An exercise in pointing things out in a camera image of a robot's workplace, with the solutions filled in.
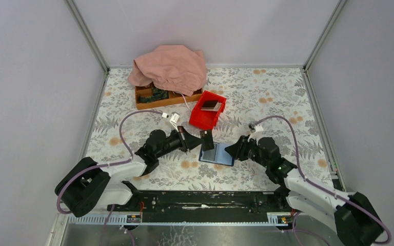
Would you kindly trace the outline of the navy blue card holder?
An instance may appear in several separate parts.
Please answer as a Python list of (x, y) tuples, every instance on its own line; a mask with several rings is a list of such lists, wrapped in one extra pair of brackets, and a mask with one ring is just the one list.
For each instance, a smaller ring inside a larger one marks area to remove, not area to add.
[(225, 151), (225, 148), (228, 146), (229, 144), (227, 143), (215, 142), (214, 149), (212, 150), (205, 151), (201, 147), (199, 161), (233, 167), (234, 159), (229, 153)]

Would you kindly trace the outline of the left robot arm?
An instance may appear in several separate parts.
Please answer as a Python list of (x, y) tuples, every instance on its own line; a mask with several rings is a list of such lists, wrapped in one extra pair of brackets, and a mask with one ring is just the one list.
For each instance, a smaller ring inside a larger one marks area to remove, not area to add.
[(131, 160), (98, 163), (91, 157), (84, 157), (55, 187), (57, 208), (75, 217), (109, 205), (134, 210), (139, 198), (123, 181), (151, 173), (159, 166), (159, 158), (166, 154), (175, 150), (187, 152), (203, 143), (203, 139), (178, 126), (169, 136), (163, 130), (152, 131)]

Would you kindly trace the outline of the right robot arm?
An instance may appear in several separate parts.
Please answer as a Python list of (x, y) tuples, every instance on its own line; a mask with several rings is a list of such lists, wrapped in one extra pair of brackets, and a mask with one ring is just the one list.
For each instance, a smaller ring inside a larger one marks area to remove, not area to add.
[(265, 167), (268, 178), (283, 190), (273, 198), (278, 210), (306, 213), (335, 231), (344, 245), (372, 245), (385, 231), (365, 195), (350, 195), (301, 176), (299, 167), (281, 156), (271, 137), (241, 136), (225, 151), (234, 160), (252, 160)]

